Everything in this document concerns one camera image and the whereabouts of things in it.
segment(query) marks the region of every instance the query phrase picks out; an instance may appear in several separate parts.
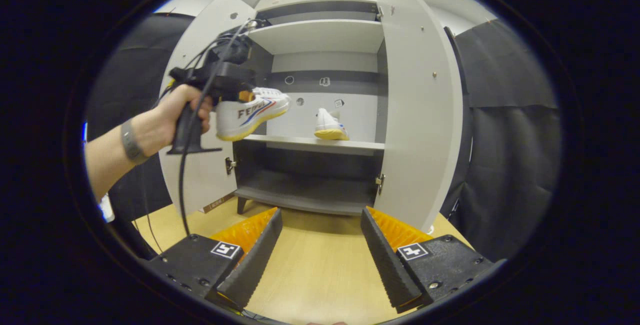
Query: cabinet shelf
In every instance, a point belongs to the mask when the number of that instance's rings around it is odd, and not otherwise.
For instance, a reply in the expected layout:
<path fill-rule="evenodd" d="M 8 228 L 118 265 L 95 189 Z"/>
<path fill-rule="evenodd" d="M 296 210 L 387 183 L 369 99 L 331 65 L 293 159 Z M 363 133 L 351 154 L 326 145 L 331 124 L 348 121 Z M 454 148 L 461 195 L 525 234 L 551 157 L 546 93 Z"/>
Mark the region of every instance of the cabinet shelf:
<path fill-rule="evenodd" d="M 249 38 L 273 55 L 300 52 L 377 54 L 382 24 L 368 20 L 305 20 L 255 29 Z"/>
<path fill-rule="evenodd" d="M 373 205 L 372 181 L 290 174 L 261 169 L 238 181 L 235 195 L 280 207 L 359 216 Z"/>
<path fill-rule="evenodd" d="M 379 142 L 323 140 L 322 138 L 311 137 L 249 135 L 245 137 L 244 140 L 268 143 L 270 147 L 273 148 L 327 152 L 334 154 L 360 154 L 372 156 L 374 154 L 374 150 L 385 149 L 384 143 Z"/>

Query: shoe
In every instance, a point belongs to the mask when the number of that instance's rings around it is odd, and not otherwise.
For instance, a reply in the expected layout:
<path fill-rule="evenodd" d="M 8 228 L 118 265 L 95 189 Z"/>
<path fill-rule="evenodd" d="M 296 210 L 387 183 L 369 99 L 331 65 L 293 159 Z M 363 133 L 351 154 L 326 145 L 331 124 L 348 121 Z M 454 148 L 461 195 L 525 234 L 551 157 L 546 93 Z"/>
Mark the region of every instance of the shoe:
<path fill-rule="evenodd" d="M 218 139 L 238 141 L 251 135 L 269 119 L 283 115 L 290 108 L 291 98 L 275 88 L 256 87 L 254 100 L 249 102 L 220 101 L 215 107 Z"/>
<path fill-rule="evenodd" d="M 338 118 L 332 116 L 324 108 L 318 109 L 318 120 L 315 123 L 315 136 L 324 140 L 349 140 L 345 126 Z"/>

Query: black curtain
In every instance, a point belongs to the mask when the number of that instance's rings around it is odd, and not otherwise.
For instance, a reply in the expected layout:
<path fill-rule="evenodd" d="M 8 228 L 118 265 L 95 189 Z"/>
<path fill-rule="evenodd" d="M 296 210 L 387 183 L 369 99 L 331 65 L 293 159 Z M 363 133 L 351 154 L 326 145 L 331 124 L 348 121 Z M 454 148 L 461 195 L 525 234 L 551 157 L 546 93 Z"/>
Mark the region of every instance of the black curtain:
<path fill-rule="evenodd" d="M 193 19 L 189 15 L 154 13 L 119 43 L 91 90 L 86 111 L 88 141 L 153 106 L 169 58 Z M 142 189 L 146 189 L 147 206 Z M 147 209 L 151 213 L 172 203 L 158 154 L 119 179 L 109 190 L 109 199 L 116 216 L 112 226 L 124 230 L 120 233 L 128 236 L 128 243 L 140 257 L 153 257 L 155 252 L 131 221 L 146 215 Z"/>
<path fill-rule="evenodd" d="M 509 258 L 549 206 L 562 156 L 560 110 L 539 61 L 502 21 L 450 40 L 464 112 L 461 151 L 441 213 L 488 259 Z"/>

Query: wristband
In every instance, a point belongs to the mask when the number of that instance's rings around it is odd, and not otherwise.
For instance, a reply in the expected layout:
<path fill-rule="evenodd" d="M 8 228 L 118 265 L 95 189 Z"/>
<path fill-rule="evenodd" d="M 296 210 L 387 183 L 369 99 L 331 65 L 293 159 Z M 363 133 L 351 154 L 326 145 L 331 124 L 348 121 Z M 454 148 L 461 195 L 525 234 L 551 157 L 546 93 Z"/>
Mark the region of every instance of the wristband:
<path fill-rule="evenodd" d="M 135 165 L 140 165 L 149 159 L 136 142 L 133 127 L 131 126 L 131 119 L 126 120 L 126 122 L 122 124 L 120 134 L 122 145 L 124 145 L 124 152 L 128 159 L 135 163 Z"/>

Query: table surface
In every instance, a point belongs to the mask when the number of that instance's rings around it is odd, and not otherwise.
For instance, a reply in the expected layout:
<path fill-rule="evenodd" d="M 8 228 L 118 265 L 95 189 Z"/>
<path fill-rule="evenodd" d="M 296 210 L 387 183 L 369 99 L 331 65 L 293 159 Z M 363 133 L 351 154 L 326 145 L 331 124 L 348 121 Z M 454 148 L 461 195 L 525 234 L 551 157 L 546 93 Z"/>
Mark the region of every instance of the table surface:
<path fill-rule="evenodd" d="M 272 206 L 248 200 L 236 213 L 233 197 L 209 213 L 187 216 L 194 234 L 210 237 Z M 282 208 L 282 232 L 262 279 L 246 309 L 293 325 L 376 324 L 398 318 L 362 234 L 359 216 L 328 215 Z M 163 250 L 185 237 L 174 205 L 150 214 L 155 238 Z M 146 216 L 134 225 L 159 251 Z M 434 221 L 433 237 L 453 235 L 471 246 L 442 214 Z"/>

